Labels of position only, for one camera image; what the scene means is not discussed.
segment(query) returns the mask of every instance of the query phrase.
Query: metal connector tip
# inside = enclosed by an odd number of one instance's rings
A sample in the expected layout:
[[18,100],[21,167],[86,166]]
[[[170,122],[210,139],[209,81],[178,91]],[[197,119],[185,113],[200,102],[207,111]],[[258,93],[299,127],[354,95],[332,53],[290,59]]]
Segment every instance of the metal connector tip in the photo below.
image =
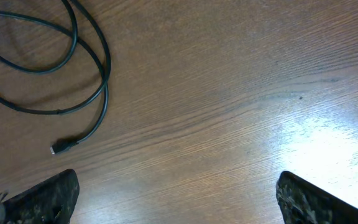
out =
[[50,146],[50,152],[52,153],[52,155],[55,155],[55,152],[53,151],[53,147],[52,146]]

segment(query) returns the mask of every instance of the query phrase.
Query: brown wood tabletop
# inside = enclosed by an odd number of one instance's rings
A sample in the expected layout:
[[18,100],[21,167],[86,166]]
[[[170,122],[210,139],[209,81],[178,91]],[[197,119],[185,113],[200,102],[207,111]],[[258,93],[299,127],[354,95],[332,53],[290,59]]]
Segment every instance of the brown wood tabletop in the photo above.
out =
[[[7,198],[72,168],[71,223],[283,223],[275,183],[290,170],[358,208],[357,0],[80,2],[111,48],[108,113],[86,142],[53,156],[51,143],[93,124],[100,97],[65,116],[0,104]],[[0,0],[0,10],[70,28],[59,0]],[[0,17],[0,54],[15,63],[50,65],[69,44]],[[45,76],[0,63],[0,94],[29,108],[75,105],[99,83],[80,46]]]

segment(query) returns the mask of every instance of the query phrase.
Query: black cable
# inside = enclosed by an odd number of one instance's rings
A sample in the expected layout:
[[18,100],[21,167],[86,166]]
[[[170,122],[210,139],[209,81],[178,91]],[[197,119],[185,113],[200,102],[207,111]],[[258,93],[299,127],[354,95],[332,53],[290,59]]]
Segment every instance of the black cable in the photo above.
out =
[[68,3],[67,0],[61,0],[62,3],[65,5],[67,12],[70,16],[71,19],[71,25],[72,25],[72,29],[73,31],[69,31],[67,29],[65,29],[64,27],[57,25],[57,24],[53,24],[51,22],[42,20],[42,19],[38,19],[35,17],[31,17],[31,16],[26,16],[26,15],[22,15],[22,14],[16,14],[16,13],[12,13],[12,12],[4,12],[4,11],[0,11],[0,16],[3,17],[11,17],[11,18],[15,18],[15,19],[22,19],[25,21],[29,21],[29,22],[34,22],[43,26],[47,26],[49,28],[53,28],[59,32],[62,32],[64,34],[66,34],[67,36],[72,38],[72,43],[71,43],[71,47],[68,51],[68,53],[66,54],[65,58],[61,61],[58,62],[54,67],[52,68],[47,68],[47,69],[41,69],[41,70],[34,70],[34,69],[30,69],[30,68],[24,68],[21,66],[18,66],[6,59],[4,59],[2,56],[0,56],[0,62],[5,63],[6,65],[15,68],[17,70],[20,70],[22,72],[27,72],[27,73],[33,73],[36,75],[43,75],[46,73],[50,73],[50,72],[54,72],[56,70],[58,70],[59,68],[61,68],[62,66],[64,66],[64,64],[67,63],[67,61],[69,61],[69,59],[71,58],[71,56],[74,53],[74,49],[76,47],[76,43],[79,43],[92,57],[92,59],[95,61],[96,65],[98,66],[100,75],[102,77],[102,82],[99,86],[99,88],[89,97],[87,98],[85,101],[83,101],[82,103],[73,106],[71,108],[66,108],[63,110],[46,110],[46,111],[42,111],[42,110],[32,110],[32,109],[27,109],[27,108],[23,108],[21,106],[18,106],[10,101],[5,100],[4,98],[0,97],[0,103],[2,103],[3,105],[16,110],[16,111],[20,111],[20,112],[24,112],[24,113],[30,113],[30,114],[44,114],[44,115],[53,115],[53,114],[68,114],[68,113],[72,113],[75,112],[77,110],[80,110],[81,108],[85,107],[86,105],[90,104],[96,97],[98,97],[101,93],[101,91],[103,90],[103,95],[104,95],[104,100],[103,100],[103,108],[102,111],[99,115],[98,120],[96,121],[95,125],[93,126],[93,128],[88,131],[88,133],[82,135],[82,136],[77,136],[75,138],[70,138],[70,139],[60,139],[58,140],[52,147],[51,147],[51,151],[52,154],[58,154],[60,152],[64,152],[69,150],[72,146],[77,145],[80,142],[83,142],[85,140],[87,140],[96,130],[97,128],[100,126],[104,116],[106,115],[107,112],[107,107],[108,107],[108,101],[109,101],[109,90],[108,90],[108,80],[110,77],[110,72],[111,72],[111,56],[110,56],[110,51],[109,51],[109,47],[108,44],[106,42],[106,39],[104,38],[104,35],[101,31],[101,29],[99,28],[99,26],[97,25],[96,21],[92,18],[92,16],[88,13],[88,11],[77,1],[77,0],[70,0],[71,3],[73,3],[75,5],[75,7],[77,7],[77,9],[90,21],[90,23],[92,24],[93,28],[95,29],[97,35],[99,36],[99,39],[102,43],[103,46],[103,50],[104,50],[104,54],[106,57],[106,67],[103,68],[99,58],[97,57],[97,55],[95,54],[95,52],[91,49],[91,47],[81,38],[78,37],[78,28],[77,28],[77,23],[76,23],[76,19],[75,19],[75,15],[73,12],[73,9],[71,8],[70,4]]

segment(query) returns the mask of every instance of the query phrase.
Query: wooden surface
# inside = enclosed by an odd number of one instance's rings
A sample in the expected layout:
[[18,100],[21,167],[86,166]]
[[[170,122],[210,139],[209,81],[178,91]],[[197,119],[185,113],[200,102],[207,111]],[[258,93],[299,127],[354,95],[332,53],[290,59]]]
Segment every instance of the wooden surface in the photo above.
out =
[[[66,116],[0,105],[0,192],[73,168],[72,223],[283,223],[275,182],[290,170],[358,207],[358,1],[81,2],[113,56],[106,119],[52,156],[51,143],[92,124],[100,100]],[[0,10],[70,27],[58,0],[0,0]],[[78,24],[103,57],[90,24]],[[51,64],[69,42],[0,18],[0,53],[21,65]],[[0,94],[63,108],[96,89],[97,72],[81,47],[43,77],[0,63]]]

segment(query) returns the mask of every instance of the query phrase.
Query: cord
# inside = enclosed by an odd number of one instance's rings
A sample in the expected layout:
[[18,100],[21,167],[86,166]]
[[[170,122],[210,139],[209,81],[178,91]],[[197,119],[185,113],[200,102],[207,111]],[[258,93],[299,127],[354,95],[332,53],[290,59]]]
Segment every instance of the cord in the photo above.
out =
[[19,65],[16,65],[16,64],[6,60],[2,56],[0,56],[0,62],[4,63],[12,68],[15,68],[16,70],[22,71],[22,72],[32,73],[35,75],[44,75],[44,74],[54,72],[54,71],[58,70],[59,68],[62,68],[64,66],[64,64],[66,64],[67,61],[69,61],[69,59],[73,55],[76,44],[79,43],[91,55],[95,64],[98,66],[98,69],[99,69],[99,72],[100,72],[100,75],[102,78],[102,82],[101,82],[100,86],[85,101],[79,103],[76,106],[72,106],[71,108],[66,108],[63,110],[32,110],[32,109],[28,109],[28,108],[23,108],[13,102],[7,101],[4,98],[0,97],[1,104],[3,104],[4,106],[7,106],[8,108],[16,110],[16,111],[20,111],[23,113],[30,113],[30,114],[43,114],[43,115],[60,114],[60,115],[63,115],[63,114],[73,113],[73,112],[76,112],[76,111],[84,108],[86,105],[90,104],[96,97],[98,97],[101,94],[101,92],[103,91],[103,95],[104,95],[103,108],[102,108],[101,113],[98,117],[98,120],[96,121],[94,126],[91,128],[91,130],[88,131],[86,134],[82,134],[82,135],[79,135],[74,138],[63,138],[63,139],[57,140],[56,143],[53,144],[50,148],[52,154],[59,154],[61,152],[68,151],[71,147],[87,140],[100,126],[102,120],[104,119],[104,117],[106,115],[107,108],[108,108],[108,102],[109,102],[108,80],[109,80],[110,72],[111,72],[110,50],[109,50],[108,44],[106,42],[106,39],[104,38],[103,32],[101,31],[99,25],[92,18],[92,16],[89,14],[89,12],[77,0],[70,0],[71,3],[74,4],[74,6],[87,18],[87,20],[90,21],[90,23],[92,24],[93,28],[95,29],[97,35],[99,36],[99,39],[102,43],[104,54],[106,57],[106,65],[104,68],[103,68],[102,63],[100,62],[98,56],[91,49],[91,47],[84,40],[82,40],[81,38],[78,37],[78,28],[77,28],[76,18],[75,18],[73,9],[71,8],[70,4],[68,3],[67,0],[61,0],[61,1],[64,4],[64,6],[66,7],[68,15],[70,16],[71,26],[72,26],[73,31],[69,31],[60,25],[53,24],[51,22],[48,22],[48,21],[45,21],[42,19],[38,19],[35,17],[26,16],[26,15],[22,15],[22,14],[16,14],[16,13],[12,13],[12,12],[0,11],[0,16],[34,22],[36,24],[40,24],[40,25],[55,29],[55,30],[72,38],[71,47],[70,47],[69,51],[67,52],[66,56],[60,62],[56,63],[56,65],[51,68],[44,68],[44,69],[40,69],[40,70],[36,70],[36,69],[32,69],[32,68],[24,68],[24,67],[21,67]]

